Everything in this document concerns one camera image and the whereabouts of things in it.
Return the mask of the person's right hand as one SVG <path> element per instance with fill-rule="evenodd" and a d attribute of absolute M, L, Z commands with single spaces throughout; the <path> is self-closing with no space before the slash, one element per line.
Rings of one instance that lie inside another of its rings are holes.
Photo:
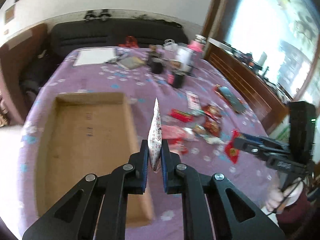
<path fill-rule="evenodd" d="M 270 188 L 268 198 L 265 203 L 265 207 L 270 213 L 280 214 L 284 209 L 295 202 L 303 192 L 304 183 L 297 179 L 284 191 L 281 191 L 279 182 L 276 181 Z"/>

